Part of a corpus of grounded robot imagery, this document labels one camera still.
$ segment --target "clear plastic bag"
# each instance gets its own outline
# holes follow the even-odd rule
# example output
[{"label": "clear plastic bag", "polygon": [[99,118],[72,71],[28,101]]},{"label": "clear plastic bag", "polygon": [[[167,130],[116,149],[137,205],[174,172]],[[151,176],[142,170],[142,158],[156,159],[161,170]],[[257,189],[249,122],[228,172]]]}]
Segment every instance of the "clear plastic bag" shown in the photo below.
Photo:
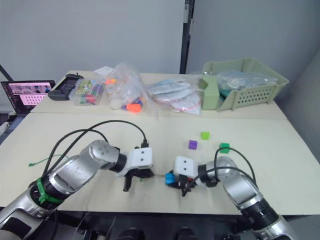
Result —
[{"label": "clear plastic bag", "polygon": [[198,94],[200,78],[200,75],[168,78],[147,86],[147,90],[163,109],[199,115],[202,103]]},{"label": "clear plastic bag", "polygon": [[220,93],[225,97],[232,90],[242,90],[277,83],[276,78],[257,72],[241,72],[236,70],[220,72],[216,75]]},{"label": "clear plastic bag", "polygon": [[142,83],[138,71],[127,63],[118,64],[105,79],[105,90],[112,109],[133,113],[157,112],[157,107]]}]

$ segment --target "table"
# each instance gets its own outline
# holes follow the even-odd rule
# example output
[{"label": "table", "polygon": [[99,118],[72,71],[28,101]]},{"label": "table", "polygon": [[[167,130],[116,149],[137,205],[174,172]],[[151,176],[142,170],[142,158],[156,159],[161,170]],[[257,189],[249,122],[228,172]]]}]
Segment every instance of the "table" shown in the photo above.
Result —
[{"label": "table", "polygon": [[[108,119],[129,120],[146,133],[153,149],[154,172],[163,175],[173,168],[176,156],[193,158],[199,163],[213,159],[221,142],[241,151],[252,163],[257,183],[270,205],[282,215],[320,214],[320,165],[301,137],[286,119],[200,118],[183,116],[107,115],[99,113],[30,113],[0,145],[0,206],[6,206],[22,193],[43,171],[44,163],[28,167],[49,155],[52,147],[67,132],[87,128]],[[129,152],[142,141],[134,127],[111,123],[97,128],[110,144]],[[201,140],[200,132],[211,132],[210,140]],[[99,138],[88,133],[68,153],[77,154]],[[66,140],[61,153],[74,139]],[[188,149],[188,141],[198,141],[198,149]],[[249,173],[245,162],[228,154],[239,168]],[[140,182],[134,179],[129,192],[123,192],[123,178],[111,171],[98,174],[60,207],[69,211],[153,212],[238,215],[222,185],[200,186],[181,197],[181,192],[164,184],[156,176]]]},{"label": "table", "polygon": [[[69,71],[68,73],[78,73],[85,78],[99,77],[100,75],[92,71]],[[142,73],[141,78],[145,84],[152,84],[163,79],[183,76],[179,74],[157,74],[157,73]],[[74,113],[74,114],[116,114],[127,115],[122,109],[113,110],[109,107],[109,101],[106,93],[103,93],[100,104],[98,106],[74,106],[71,101],[53,101],[49,97],[45,97],[33,110],[33,113]],[[171,111],[159,111],[160,116],[166,117],[189,117],[192,115],[181,114]],[[271,104],[258,104],[248,107],[237,108],[235,111],[225,110],[222,112],[204,110],[201,113],[201,118],[247,118],[247,119],[287,119],[275,102]]]}]

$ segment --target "green cube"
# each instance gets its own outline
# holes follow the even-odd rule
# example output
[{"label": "green cube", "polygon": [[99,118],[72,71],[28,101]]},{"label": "green cube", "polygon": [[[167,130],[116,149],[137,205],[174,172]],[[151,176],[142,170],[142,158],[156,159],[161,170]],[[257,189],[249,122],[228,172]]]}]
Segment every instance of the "green cube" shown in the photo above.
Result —
[{"label": "green cube", "polygon": [[209,138],[210,138],[210,132],[208,132],[208,131],[201,132],[201,139],[202,140],[209,140]]},{"label": "green cube", "polygon": [[[229,143],[221,143],[220,146],[219,146],[219,148],[225,148],[225,147],[230,148],[230,144],[229,144]],[[220,153],[222,153],[222,154],[228,154],[228,153],[230,152],[230,149],[228,149],[228,148],[221,149],[221,150],[220,150]]]}]

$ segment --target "green cable tie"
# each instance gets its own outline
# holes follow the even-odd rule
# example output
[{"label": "green cable tie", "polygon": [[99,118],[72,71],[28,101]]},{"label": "green cable tie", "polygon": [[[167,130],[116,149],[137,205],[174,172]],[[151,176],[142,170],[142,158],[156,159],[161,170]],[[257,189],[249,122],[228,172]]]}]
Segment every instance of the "green cable tie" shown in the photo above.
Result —
[{"label": "green cable tie", "polygon": [[64,200],[60,200],[60,199],[57,199],[57,198],[54,198],[50,195],[48,195],[46,193],[46,190],[44,188],[44,186],[42,185],[42,182],[41,182],[41,177],[39,177],[37,180],[36,180],[36,185],[39,189],[39,193],[40,193],[40,197],[39,197],[39,202],[42,204],[44,202],[51,202],[51,203],[54,203],[54,204],[61,204],[64,202]]},{"label": "green cable tie", "polygon": [[[62,156],[62,154],[57,154],[57,155],[53,155],[52,157],[58,157],[58,156]],[[29,167],[33,167],[34,165],[36,164],[39,164],[39,163],[42,163],[44,161],[47,161],[49,159],[49,157],[47,157],[46,159],[43,159],[41,161],[37,161],[37,162],[33,162],[33,163],[29,163]]]}]

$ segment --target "gray wall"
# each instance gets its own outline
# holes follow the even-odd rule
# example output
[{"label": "gray wall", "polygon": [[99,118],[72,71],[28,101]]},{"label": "gray wall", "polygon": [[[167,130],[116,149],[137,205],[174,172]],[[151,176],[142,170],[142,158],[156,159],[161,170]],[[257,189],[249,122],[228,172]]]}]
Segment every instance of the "gray wall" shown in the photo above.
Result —
[{"label": "gray wall", "polygon": [[185,0],[0,0],[0,63],[14,80],[129,61],[178,73]]},{"label": "gray wall", "polygon": [[320,162],[320,49],[281,108]]},{"label": "gray wall", "polygon": [[294,82],[319,46],[319,0],[196,0],[187,72],[253,57]]}]

